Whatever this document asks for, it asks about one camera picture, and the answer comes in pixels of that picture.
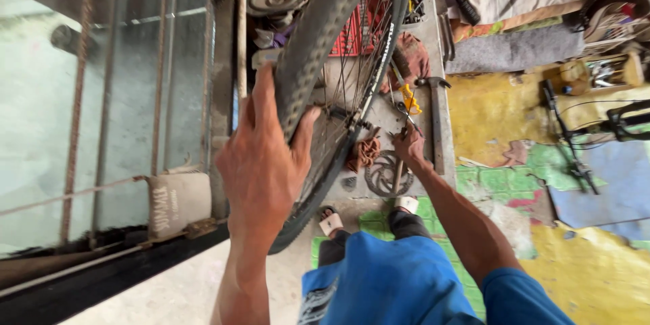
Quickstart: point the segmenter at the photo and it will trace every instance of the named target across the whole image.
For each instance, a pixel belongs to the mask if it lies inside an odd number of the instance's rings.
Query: yellow painted floor
[[[449,113],[456,157],[469,158],[487,166],[502,166],[503,153],[510,141],[531,139],[539,144],[556,142],[549,133],[548,111],[542,105],[541,73],[514,76],[493,73],[477,77],[448,76]],[[609,95],[560,96],[558,105],[565,110],[579,103],[607,100],[650,99],[650,85]],[[590,103],[568,109],[562,114],[569,128],[605,119],[605,112],[617,103]]]
[[[531,226],[539,253],[521,265],[577,324],[647,324],[650,321],[650,252],[636,250],[608,231]],[[573,238],[565,238],[574,231]]]
[[[541,73],[452,77],[447,91],[454,148],[458,157],[502,166],[510,141],[531,139],[553,144]],[[650,85],[598,97],[561,96],[560,110],[569,128],[605,119],[607,109],[632,99],[650,99]],[[616,103],[589,103],[594,100]],[[616,235],[594,227],[572,230],[531,226],[538,256],[522,260],[553,301],[577,324],[645,324],[650,321],[650,252],[636,250]],[[573,238],[566,238],[574,231]]]

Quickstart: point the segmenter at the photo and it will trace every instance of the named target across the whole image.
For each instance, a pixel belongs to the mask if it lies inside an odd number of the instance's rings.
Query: person's arm
[[[395,153],[422,182],[460,261],[480,287],[492,270],[523,270],[501,230],[474,204],[451,188],[423,155],[425,139],[412,124],[405,138],[396,135]]]
[[[300,120],[291,146],[278,120],[272,69],[257,72],[242,101],[237,130],[216,157],[231,214],[230,254],[212,324],[268,324],[266,254],[278,236],[311,165],[309,147],[320,109]]]

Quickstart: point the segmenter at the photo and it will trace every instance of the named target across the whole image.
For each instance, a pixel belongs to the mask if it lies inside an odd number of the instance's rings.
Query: bicycle wheel
[[[274,75],[285,139],[290,141],[307,104],[323,106],[324,113],[314,127],[311,169],[270,254],[300,234],[341,171],[386,73],[406,5],[407,0],[310,0],[298,19]],[[365,24],[359,31],[353,29],[356,19]],[[341,34],[343,47],[331,57]]]

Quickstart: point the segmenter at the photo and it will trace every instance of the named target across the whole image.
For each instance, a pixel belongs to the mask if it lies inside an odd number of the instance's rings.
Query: bicycle tire
[[[311,95],[318,74],[328,58],[329,51],[340,34],[343,25],[360,0],[310,0],[298,20],[276,67],[274,82],[278,117],[285,141],[293,137],[307,100]],[[389,63],[396,43],[399,28],[406,11],[406,0],[393,1],[391,23],[393,36],[386,44],[380,73],[375,83],[380,82]],[[375,99],[378,88],[373,89],[370,103]],[[343,167],[348,150],[356,141],[361,127],[357,124],[345,141],[339,143],[327,171],[315,182],[309,197],[290,216],[271,246],[269,254],[276,254],[287,247],[302,232],[315,214],[325,195]]]

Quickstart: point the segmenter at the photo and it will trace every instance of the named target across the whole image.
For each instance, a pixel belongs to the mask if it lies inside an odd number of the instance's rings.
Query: gray mat
[[[563,24],[510,34],[472,37],[456,44],[445,73],[508,72],[562,61],[582,53],[582,32]]]

